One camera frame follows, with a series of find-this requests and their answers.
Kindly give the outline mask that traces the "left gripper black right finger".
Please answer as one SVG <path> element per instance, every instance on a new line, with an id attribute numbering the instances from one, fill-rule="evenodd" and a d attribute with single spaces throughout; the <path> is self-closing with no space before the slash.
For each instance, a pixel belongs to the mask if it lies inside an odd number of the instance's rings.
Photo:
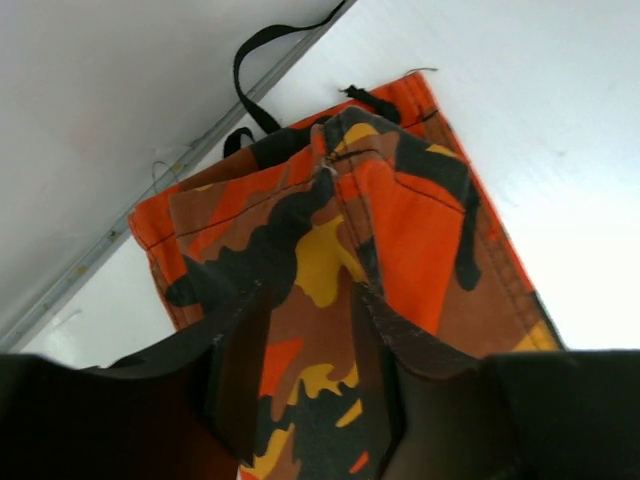
<path id="1" fill-rule="evenodd" d="M 352 292 L 354 352 L 376 479 L 635 479 L 635 350 L 475 359 Z"/>

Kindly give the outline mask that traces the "orange camouflage trousers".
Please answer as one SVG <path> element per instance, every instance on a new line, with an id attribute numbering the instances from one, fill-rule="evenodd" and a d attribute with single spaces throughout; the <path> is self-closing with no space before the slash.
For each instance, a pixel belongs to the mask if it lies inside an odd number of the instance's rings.
<path id="1" fill-rule="evenodd" d="M 351 290 L 475 357 L 561 343 L 418 73 L 279 129 L 129 218 L 177 329 L 255 281 L 273 310 L 244 479 L 368 479 Z"/>

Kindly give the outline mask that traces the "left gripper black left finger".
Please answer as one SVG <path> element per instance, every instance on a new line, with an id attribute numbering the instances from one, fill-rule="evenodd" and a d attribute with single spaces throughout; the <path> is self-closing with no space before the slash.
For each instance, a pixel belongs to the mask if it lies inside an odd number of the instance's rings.
<path id="1" fill-rule="evenodd" d="M 232 479 L 254 458 L 263 285 L 107 368 L 1 358 L 5 479 Z"/>

